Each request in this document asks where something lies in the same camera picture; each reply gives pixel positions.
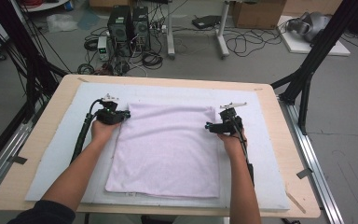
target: black sleeve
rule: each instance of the black sleeve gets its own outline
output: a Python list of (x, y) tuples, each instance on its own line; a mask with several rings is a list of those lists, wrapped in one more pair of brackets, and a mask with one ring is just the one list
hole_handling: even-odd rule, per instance
[(20, 213), (7, 224), (70, 224), (75, 219), (75, 212), (63, 204), (40, 200), (34, 208)]

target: hand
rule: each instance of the hand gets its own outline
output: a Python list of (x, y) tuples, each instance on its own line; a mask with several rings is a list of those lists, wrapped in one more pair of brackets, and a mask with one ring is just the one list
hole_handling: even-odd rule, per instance
[[(245, 140), (245, 145), (248, 147), (247, 138), (243, 132), (243, 129), (242, 129), (242, 135), (243, 135), (243, 139)], [(230, 158), (232, 158), (235, 155), (238, 155), (238, 153), (243, 154), (240, 138), (237, 133), (233, 135), (218, 134), (217, 136), (225, 144), (226, 152)]]
[(92, 122), (91, 126), (92, 141), (106, 143), (112, 136), (113, 130), (116, 129), (118, 126), (120, 126), (120, 123), (107, 125), (98, 120), (95, 120), (94, 122)]

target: pink towel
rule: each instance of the pink towel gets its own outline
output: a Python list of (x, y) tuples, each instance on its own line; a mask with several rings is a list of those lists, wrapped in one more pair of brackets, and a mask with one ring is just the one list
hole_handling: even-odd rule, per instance
[(214, 108), (130, 104), (106, 190), (165, 197), (219, 197)]

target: cardboard box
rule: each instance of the cardboard box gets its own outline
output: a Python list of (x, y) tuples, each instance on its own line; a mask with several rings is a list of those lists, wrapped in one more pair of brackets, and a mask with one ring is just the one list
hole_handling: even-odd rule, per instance
[(286, 0), (259, 0), (257, 4), (236, 3), (232, 18), (238, 28), (275, 29)]
[(323, 14), (333, 15), (342, 0), (287, 0), (283, 9), (283, 15), (300, 17), (304, 12), (318, 11)]
[(132, 7), (132, 0), (89, 0), (89, 5), (96, 9), (111, 10), (113, 6)]

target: desktop computer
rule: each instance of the desktop computer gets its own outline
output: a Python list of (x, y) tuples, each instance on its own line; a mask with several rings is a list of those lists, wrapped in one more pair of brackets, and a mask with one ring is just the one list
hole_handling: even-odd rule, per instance
[(150, 31), (147, 7), (135, 7), (132, 22), (136, 36), (136, 49), (150, 51)]
[(121, 57), (130, 57), (135, 43), (132, 41), (135, 35), (130, 7), (113, 6), (107, 27), (115, 54)]

